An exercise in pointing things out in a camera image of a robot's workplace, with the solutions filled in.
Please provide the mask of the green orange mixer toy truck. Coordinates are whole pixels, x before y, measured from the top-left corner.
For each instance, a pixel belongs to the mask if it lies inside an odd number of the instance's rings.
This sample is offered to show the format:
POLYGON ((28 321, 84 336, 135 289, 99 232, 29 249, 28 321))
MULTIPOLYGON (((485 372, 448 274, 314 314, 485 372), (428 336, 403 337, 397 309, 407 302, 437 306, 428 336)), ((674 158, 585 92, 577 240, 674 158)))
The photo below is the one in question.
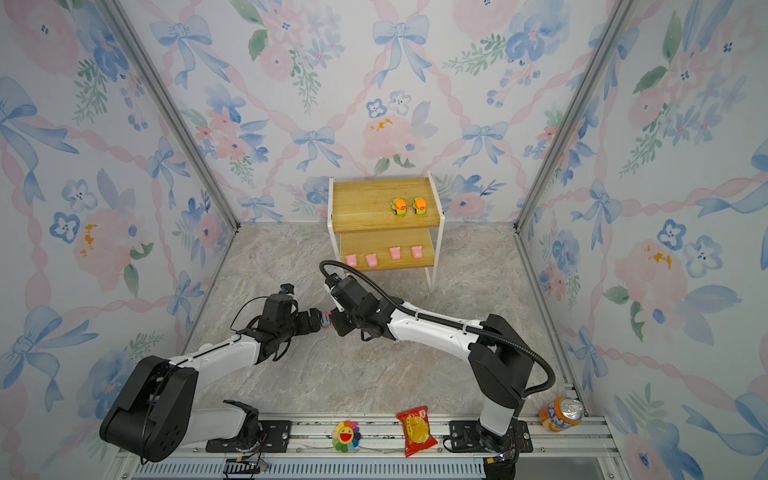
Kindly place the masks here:
POLYGON ((395 198, 391 202, 391 208, 395 215, 402 216, 407 213, 407 203, 402 198, 395 198))

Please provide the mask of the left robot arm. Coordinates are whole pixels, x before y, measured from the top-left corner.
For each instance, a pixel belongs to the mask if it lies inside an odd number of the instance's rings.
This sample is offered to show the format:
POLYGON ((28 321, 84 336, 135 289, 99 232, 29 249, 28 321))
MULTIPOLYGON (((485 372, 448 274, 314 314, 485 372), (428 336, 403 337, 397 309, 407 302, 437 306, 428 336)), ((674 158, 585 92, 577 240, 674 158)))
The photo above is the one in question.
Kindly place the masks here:
POLYGON ((133 369, 102 420, 102 441, 157 463, 179 447, 220 442, 252 452, 264 442, 257 408, 227 400, 219 408, 198 408, 208 386, 247 367, 278 361, 291 340, 320 331, 323 314, 300 310, 290 293, 263 300, 263 310, 225 341, 172 358, 150 355, 133 369))

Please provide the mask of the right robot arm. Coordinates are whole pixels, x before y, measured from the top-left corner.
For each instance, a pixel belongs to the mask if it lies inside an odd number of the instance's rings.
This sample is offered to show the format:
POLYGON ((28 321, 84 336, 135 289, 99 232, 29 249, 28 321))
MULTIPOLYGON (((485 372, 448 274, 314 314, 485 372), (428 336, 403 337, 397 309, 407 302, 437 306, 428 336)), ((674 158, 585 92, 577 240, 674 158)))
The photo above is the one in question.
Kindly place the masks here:
POLYGON ((490 314, 484 320, 439 316, 390 297, 380 288, 370 292, 352 275, 327 275, 325 286, 336 305, 331 323, 339 335, 358 330, 363 341, 413 342, 469 365, 484 396, 476 423, 477 442, 488 451, 513 449, 526 400, 555 384, 552 366, 501 316, 490 314))

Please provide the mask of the rainbow smiling flower toy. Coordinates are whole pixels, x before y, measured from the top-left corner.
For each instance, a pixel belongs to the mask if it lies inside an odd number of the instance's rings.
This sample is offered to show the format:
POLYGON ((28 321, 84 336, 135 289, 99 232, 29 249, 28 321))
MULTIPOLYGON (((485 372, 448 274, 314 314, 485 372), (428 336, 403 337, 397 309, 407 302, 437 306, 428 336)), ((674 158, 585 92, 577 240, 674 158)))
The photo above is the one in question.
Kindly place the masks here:
POLYGON ((333 448, 341 453, 351 453, 358 449, 362 438, 357 422, 345 420, 339 422, 334 428, 331 441, 333 448))

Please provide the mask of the red snack bag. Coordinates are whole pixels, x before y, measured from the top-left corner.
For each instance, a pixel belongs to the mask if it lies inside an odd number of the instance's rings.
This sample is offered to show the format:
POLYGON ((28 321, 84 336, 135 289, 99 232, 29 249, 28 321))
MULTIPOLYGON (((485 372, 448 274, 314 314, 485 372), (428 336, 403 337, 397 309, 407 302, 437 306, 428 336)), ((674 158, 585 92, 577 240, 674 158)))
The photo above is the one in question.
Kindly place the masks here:
POLYGON ((403 427, 406 458, 437 446, 438 442, 431 433, 427 406, 400 412, 396 418, 403 427))

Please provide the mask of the orange drink can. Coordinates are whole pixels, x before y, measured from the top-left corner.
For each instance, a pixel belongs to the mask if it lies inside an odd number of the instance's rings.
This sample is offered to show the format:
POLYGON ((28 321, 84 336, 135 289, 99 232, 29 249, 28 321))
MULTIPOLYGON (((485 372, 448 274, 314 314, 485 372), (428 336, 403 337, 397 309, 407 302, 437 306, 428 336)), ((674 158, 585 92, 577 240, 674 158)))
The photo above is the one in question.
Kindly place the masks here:
POLYGON ((551 432, 562 432, 579 425, 584 418, 584 405, 569 397, 558 397, 539 412, 542 426, 551 432))

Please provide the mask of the wooden two-tier shelf white frame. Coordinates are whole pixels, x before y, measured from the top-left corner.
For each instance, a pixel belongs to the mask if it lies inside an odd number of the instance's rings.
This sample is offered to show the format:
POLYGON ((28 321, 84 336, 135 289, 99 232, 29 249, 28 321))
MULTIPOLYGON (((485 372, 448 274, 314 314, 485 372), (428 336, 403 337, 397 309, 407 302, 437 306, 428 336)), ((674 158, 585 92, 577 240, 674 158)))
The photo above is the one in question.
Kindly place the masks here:
POLYGON ((366 181, 329 180, 327 229, 335 258, 345 262, 345 256, 356 254, 357 269, 382 271, 422 269, 430 291, 436 286, 437 267, 445 229, 445 214, 438 195, 435 177, 384 179, 366 181), (427 201, 427 212, 417 215, 413 200, 427 201), (407 213, 395 215, 391 202, 402 198, 407 213), (414 259, 411 247, 421 245, 423 258, 414 259), (399 246, 402 258, 393 261, 389 249, 399 246), (375 253, 378 266, 370 268, 366 256, 375 253))

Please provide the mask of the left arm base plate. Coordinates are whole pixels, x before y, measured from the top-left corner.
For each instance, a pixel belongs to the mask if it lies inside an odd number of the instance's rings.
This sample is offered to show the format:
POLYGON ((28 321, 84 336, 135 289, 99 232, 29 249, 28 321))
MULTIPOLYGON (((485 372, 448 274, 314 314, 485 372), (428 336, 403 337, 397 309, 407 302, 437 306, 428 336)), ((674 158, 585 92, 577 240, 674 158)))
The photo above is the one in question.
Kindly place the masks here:
POLYGON ((214 439, 206 443, 207 453, 286 453, 291 438, 289 420, 260 420, 256 435, 247 440, 214 439))

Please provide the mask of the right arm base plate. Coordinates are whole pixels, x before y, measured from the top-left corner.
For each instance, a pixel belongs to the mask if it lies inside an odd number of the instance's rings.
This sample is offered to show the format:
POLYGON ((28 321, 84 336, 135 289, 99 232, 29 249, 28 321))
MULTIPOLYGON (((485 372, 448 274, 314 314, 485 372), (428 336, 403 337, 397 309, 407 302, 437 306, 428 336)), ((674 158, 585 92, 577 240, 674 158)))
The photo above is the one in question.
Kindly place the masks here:
POLYGON ((534 449, 528 425, 524 421, 511 423, 504 435, 497 435, 482 427, 478 420, 452 420, 448 426, 449 434, 445 439, 451 442, 450 449, 454 453, 513 454, 516 448, 519 448, 520 453, 532 453, 534 449))

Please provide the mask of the aluminium front rail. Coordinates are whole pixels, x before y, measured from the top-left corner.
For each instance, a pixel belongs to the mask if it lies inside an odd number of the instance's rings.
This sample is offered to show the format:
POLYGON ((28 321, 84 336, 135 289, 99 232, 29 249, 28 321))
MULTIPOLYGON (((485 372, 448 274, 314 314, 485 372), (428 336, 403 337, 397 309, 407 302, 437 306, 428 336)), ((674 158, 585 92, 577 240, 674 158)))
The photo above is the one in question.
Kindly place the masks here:
POLYGON ((533 452, 454 453, 448 423, 471 417, 435 414, 430 418, 436 447, 405 457, 403 427, 392 414, 354 417, 362 438, 351 453, 332 446, 331 435, 343 421, 331 414, 266 414, 262 420, 289 420, 286 453, 207 453, 205 443, 182 446, 159 463, 121 451, 108 479, 627 479, 614 436, 601 417, 552 433, 534 417, 523 417, 533 452))

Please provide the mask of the left aluminium corner post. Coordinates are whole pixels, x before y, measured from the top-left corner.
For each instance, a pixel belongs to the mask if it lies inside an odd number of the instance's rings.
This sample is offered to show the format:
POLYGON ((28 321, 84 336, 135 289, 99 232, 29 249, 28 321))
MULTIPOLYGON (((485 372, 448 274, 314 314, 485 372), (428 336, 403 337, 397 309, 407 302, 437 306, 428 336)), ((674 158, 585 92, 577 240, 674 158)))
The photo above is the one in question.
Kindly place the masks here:
POLYGON ((137 31, 131 24, 127 13, 119 1, 96 1, 96 6, 104 16, 107 24, 113 29, 121 45, 125 48, 129 60, 137 67, 147 84, 151 98, 161 112, 172 135, 175 137, 192 167, 200 177, 203 186, 208 190, 213 203, 223 214, 227 225, 237 232, 240 222, 236 219, 223 191, 214 178, 213 171, 202 157, 194 141, 191 130, 186 126, 180 110, 177 108, 172 95, 164 85, 160 73, 150 58, 137 31))

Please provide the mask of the aluminium corner post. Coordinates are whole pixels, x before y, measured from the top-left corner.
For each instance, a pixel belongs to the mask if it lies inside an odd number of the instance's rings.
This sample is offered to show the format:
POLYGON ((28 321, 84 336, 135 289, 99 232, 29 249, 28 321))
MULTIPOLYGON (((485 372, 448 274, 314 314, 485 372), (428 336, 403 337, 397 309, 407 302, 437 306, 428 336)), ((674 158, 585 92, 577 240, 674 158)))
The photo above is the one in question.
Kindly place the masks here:
POLYGON ((151 98, 161 112, 172 135, 175 137, 192 167, 200 177, 203 186, 208 190, 213 203, 223 214, 227 225, 237 232, 240 222, 236 219, 223 191, 214 178, 213 171, 202 157, 194 141, 191 130, 186 126, 180 110, 177 108, 172 95, 164 85, 160 73, 150 58, 137 31, 131 24, 127 13, 119 1, 96 1, 96 6, 104 16, 107 24, 113 29, 121 45, 125 48, 129 60, 137 67, 147 84, 151 98))
POLYGON ((541 168, 534 178, 523 208, 514 223, 515 234, 523 233, 534 217, 537 202, 544 193, 552 172, 556 169, 560 156, 563 154, 571 135, 577 130, 581 116, 586 110, 596 88, 597 81, 607 68, 609 56, 613 53, 620 37, 627 29, 636 2, 621 0, 616 3, 612 14, 608 17, 606 27, 599 38, 594 54, 587 64, 584 77, 575 89, 574 96, 565 110, 563 124, 553 140, 552 147, 545 156, 541 168))

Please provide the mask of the right aluminium corner post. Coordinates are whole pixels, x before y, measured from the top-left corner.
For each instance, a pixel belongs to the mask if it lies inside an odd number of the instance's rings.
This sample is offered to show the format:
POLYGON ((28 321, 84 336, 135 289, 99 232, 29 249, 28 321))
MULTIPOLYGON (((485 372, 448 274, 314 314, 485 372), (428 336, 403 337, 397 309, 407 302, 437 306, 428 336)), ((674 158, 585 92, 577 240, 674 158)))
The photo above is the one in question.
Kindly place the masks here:
POLYGON ((597 81, 607 68, 609 56, 613 53, 620 37, 627 29, 636 2, 621 0, 616 3, 612 14, 608 17, 606 27, 599 38, 594 54, 587 64, 584 77, 575 89, 574 96, 565 110, 563 124, 553 140, 552 147, 545 156, 541 168, 534 178, 523 208, 514 223, 515 234, 523 233, 534 217, 537 202, 544 193, 552 172, 556 169, 560 156, 563 154, 571 135, 577 130, 581 116, 586 110, 596 88, 597 81))

